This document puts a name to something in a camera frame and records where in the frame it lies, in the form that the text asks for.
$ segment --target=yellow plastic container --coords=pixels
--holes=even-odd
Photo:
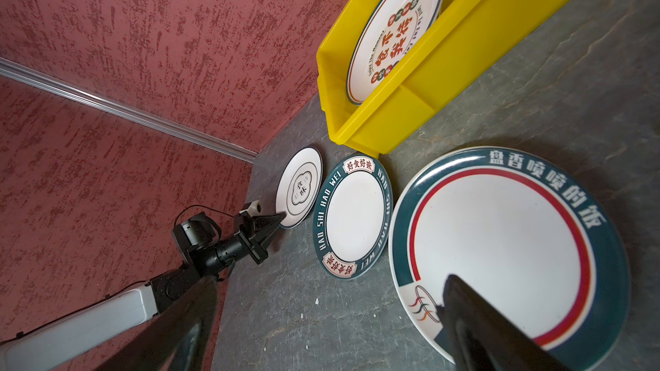
[[[353,50],[380,0],[349,0],[316,59],[330,139],[390,153],[568,0],[444,0],[438,20],[360,106],[346,95]]]

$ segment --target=pink textured panel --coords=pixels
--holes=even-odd
[[[347,0],[0,0],[0,56],[255,151]]]
[[[0,339],[177,268],[173,219],[194,203],[236,212],[251,170],[226,155],[0,79]],[[207,214],[231,233],[230,219]],[[220,311],[224,291],[219,288]],[[135,334],[122,334],[62,369],[92,369]]]

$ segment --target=silver trim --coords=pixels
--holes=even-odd
[[[128,119],[148,128],[159,130],[165,134],[180,137],[193,144],[213,149],[214,151],[224,153],[242,161],[253,163],[254,157],[257,156],[256,152],[252,152],[244,147],[231,144],[215,136],[188,128],[187,126],[180,125],[149,112],[144,112],[127,104],[113,101],[105,96],[87,92],[70,83],[4,58],[0,58],[0,75],[72,101],[86,104],[92,108],[117,115],[120,118]]]

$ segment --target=oval plate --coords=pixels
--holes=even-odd
[[[315,148],[305,147],[291,158],[282,173],[275,197],[276,212],[286,212],[280,227],[292,229],[305,219],[314,206],[322,177],[321,154]]]
[[[442,0],[380,0],[355,47],[346,80],[351,103],[364,102],[438,17]]]
[[[351,279],[371,268],[387,243],[392,187],[376,159],[344,158],[321,186],[312,224],[314,249],[331,275]]]
[[[433,308],[450,273],[572,370],[606,357],[628,312],[615,227],[580,184],[529,153],[474,147],[431,162],[401,194],[389,241],[404,309],[452,361]]]

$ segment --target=gray marble tabletop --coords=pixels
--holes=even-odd
[[[466,146],[522,149],[572,174],[615,222],[630,260],[628,321],[597,369],[657,370],[659,113],[660,0],[572,0],[380,161],[395,198],[426,163]],[[326,175],[353,152],[329,140],[318,97],[257,156],[247,198],[272,207],[281,172],[306,145],[321,151]],[[237,265],[212,369],[453,369],[404,313],[387,252],[338,281],[313,246],[308,217],[265,263]]]

